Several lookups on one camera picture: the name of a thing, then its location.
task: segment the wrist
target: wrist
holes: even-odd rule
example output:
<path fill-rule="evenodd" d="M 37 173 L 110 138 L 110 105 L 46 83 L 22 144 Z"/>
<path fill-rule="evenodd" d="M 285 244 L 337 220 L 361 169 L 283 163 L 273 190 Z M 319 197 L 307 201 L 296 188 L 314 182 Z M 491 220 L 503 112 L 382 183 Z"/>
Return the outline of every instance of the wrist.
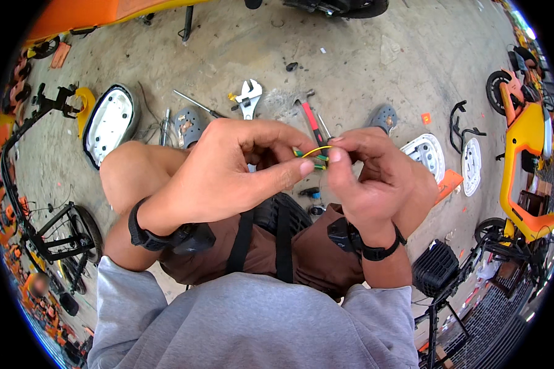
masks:
<path fill-rule="evenodd" d="M 390 248 L 396 241 L 396 230 L 390 219 L 382 222 L 376 230 L 372 226 L 369 230 L 359 230 L 359 234 L 367 247 Z"/>
<path fill-rule="evenodd" d="M 139 227 L 157 236 L 168 236 L 176 231 L 182 223 L 171 221 L 172 218 L 165 209 L 165 202 L 160 203 L 158 197 L 152 196 L 147 199 L 138 209 Z"/>

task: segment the brown shorts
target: brown shorts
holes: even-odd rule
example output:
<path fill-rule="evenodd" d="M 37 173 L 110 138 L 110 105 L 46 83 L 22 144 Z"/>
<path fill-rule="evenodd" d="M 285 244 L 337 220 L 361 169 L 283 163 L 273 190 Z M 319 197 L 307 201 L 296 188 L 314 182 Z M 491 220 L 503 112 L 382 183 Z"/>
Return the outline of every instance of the brown shorts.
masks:
<path fill-rule="evenodd" d="M 330 204 L 310 227 L 291 240 L 294 283 L 304 284 L 333 298 L 340 298 L 354 284 L 365 280 L 361 259 L 345 252 L 327 235 L 327 226 L 343 215 L 339 204 Z M 240 215 L 209 223 L 215 236 L 213 247 L 192 255 L 165 250 L 159 261 L 162 269 L 180 284 L 202 284 L 226 272 L 226 262 L 238 232 Z M 276 277 L 275 236 L 253 225 L 251 246 L 243 271 Z"/>

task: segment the red hammer handle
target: red hammer handle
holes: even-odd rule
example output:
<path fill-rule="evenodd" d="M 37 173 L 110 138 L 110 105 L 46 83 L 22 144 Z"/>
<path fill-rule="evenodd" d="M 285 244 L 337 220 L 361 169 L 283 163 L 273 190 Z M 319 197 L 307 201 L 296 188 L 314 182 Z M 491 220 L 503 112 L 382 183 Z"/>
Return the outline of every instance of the red hammer handle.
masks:
<path fill-rule="evenodd" d="M 310 127 L 312 128 L 312 132 L 316 137 L 316 142 L 318 143 L 319 146 L 324 146 L 324 140 L 322 138 L 322 135 L 320 134 L 320 130 L 318 129 L 318 123 L 316 122 L 316 118 L 314 118 L 314 114 L 310 109 L 310 104 L 305 102 L 302 104 L 302 107 L 303 107 L 303 112 L 306 113 L 306 116 L 310 121 Z"/>

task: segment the gray sleeve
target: gray sleeve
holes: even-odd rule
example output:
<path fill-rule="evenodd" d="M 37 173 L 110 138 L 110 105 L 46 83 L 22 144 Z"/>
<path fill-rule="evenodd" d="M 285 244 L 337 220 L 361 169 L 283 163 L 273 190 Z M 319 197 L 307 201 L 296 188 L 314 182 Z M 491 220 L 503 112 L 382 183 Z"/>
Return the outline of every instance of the gray sleeve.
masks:
<path fill-rule="evenodd" d="M 347 292 L 342 307 L 351 314 L 357 333 L 368 350 L 373 348 L 370 347 L 372 343 L 380 341 L 394 358 L 418 368 L 411 293 L 410 286 L 367 289 L 355 284 Z"/>
<path fill-rule="evenodd" d="M 130 272 L 103 256 L 98 264 L 96 306 L 88 365 L 107 369 L 121 362 L 167 301 L 150 272 Z"/>

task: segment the hammer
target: hammer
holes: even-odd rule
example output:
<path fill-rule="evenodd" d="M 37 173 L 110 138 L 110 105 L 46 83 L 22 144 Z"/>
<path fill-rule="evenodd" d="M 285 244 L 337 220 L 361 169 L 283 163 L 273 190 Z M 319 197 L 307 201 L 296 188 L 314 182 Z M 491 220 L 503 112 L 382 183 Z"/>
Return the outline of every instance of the hammer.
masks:
<path fill-rule="evenodd" d="M 316 142 L 318 143 L 318 146 L 324 146 L 326 143 L 324 139 L 322 138 L 322 135 L 320 134 L 320 129 L 318 129 L 318 123 L 316 122 L 316 118 L 314 118 L 314 114 L 312 113 L 312 110 L 310 109 L 310 104 L 308 104 L 308 98 L 310 96 L 314 95 L 314 89 L 311 89 L 308 92 L 303 92 L 298 94 L 295 99 L 293 105 L 302 104 L 303 112 L 306 113 L 306 116 L 308 117 L 308 120 L 310 121 L 310 127 L 312 128 L 312 132 L 314 133 L 314 137 L 316 137 Z"/>

